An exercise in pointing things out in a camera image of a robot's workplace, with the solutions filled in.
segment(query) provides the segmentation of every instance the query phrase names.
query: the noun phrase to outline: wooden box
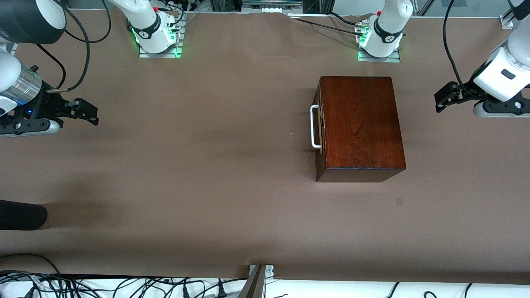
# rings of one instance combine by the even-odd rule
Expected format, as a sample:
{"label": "wooden box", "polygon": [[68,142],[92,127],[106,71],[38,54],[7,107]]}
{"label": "wooden box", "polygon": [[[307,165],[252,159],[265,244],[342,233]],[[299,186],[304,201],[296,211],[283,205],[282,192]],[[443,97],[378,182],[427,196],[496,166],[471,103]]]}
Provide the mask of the wooden box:
{"label": "wooden box", "polygon": [[321,77],[311,122],[318,182],[382,182],[406,168],[390,77]]}

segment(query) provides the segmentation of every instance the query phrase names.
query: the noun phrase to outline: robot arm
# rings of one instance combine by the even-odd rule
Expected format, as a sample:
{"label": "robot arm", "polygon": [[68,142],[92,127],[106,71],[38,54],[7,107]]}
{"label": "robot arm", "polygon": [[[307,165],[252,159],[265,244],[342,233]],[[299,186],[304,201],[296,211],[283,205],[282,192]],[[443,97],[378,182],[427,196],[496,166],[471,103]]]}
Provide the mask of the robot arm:
{"label": "robot arm", "polygon": [[518,1],[514,5],[509,0],[519,27],[463,87],[449,82],[435,94],[437,112],[455,103],[478,100],[474,107],[478,117],[530,117],[530,100],[522,95],[522,89],[530,85],[530,0]]}
{"label": "robot arm", "polygon": [[149,0],[109,0],[127,17],[140,46],[157,54],[176,43],[173,15],[153,9]]}
{"label": "robot arm", "polygon": [[[66,19],[58,0],[0,1],[0,43],[51,44],[64,33]],[[140,46],[159,53],[176,42],[175,17],[155,11],[149,0],[110,0],[126,15]],[[97,125],[98,109],[76,98],[64,100],[37,74],[0,47],[0,137],[55,134],[61,117]]]}
{"label": "robot arm", "polygon": [[388,57],[399,47],[412,11],[410,0],[385,0],[381,13],[368,19],[370,32],[359,39],[359,45],[374,57]]}

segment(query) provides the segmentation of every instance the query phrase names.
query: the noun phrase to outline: white handle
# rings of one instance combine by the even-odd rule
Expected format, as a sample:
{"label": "white handle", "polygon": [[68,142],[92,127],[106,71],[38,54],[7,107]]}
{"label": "white handle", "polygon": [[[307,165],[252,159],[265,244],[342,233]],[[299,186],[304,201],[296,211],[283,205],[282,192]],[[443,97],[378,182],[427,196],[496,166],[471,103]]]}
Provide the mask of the white handle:
{"label": "white handle", "polygon": [[318,108],[319,108],[319,105],[318,104],[314,104],[309,109],[309,117],[311,119],[311,145],[315,149],[321,149],[322,148],[322,145],[315,144],[315,128],[314,128],[314,125],[313,125],[313,110],[314,109],[318,109]]}

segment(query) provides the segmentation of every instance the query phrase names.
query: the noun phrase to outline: table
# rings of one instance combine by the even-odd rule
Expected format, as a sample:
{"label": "table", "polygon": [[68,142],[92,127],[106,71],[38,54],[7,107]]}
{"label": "table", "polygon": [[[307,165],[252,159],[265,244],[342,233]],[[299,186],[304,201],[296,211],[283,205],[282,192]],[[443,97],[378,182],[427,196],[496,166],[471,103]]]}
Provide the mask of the table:
{"label": "table", "polygon": [[[92,39],[105,33],[103,11],[76,14]],[[399,64],[357,62],[351,36],[281,14],[200,14],[182,58],[139,59],[125,17],[112,19],[85,82],[64,94],[96,105],[100,125],[0,142],[3,197],[50,210],[47,229],[0,232],[1,253],[38,252],[65,273],[238,277],[262,263],[284,278],[528,282],[527,120],[479,119],[470,103],[436,114],[434,93],[454,80],[442,19],[410,20]],[[462,77],[509,33],[451,19]],[[73,84],[83,43],[47,49]],[[17,56],[59,81],[36,46]],[[392,77],[404,172],[314,181],[308,108],[329,75]]]}

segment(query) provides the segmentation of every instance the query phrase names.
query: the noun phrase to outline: plug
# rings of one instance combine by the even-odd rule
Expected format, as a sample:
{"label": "plug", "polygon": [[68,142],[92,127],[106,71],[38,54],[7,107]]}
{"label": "plug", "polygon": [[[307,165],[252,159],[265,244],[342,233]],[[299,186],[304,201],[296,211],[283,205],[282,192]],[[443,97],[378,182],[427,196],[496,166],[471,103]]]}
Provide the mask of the plug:
{"label": "plug", "polygon": [[217,298],[225,298],[228,295],[225,292],[225,288],[223,287],[223,284],[221,283],[221,279],[219,279],[219,283],[217,284],[219,286],[219,295],[217,295]]}
{"label": "plug", "polygon": [[190,294],[188,293],[188,289],[186,288],[186,284],[184,284],[184,288],[182,288],[182,294],[184,298],[190,298]]}

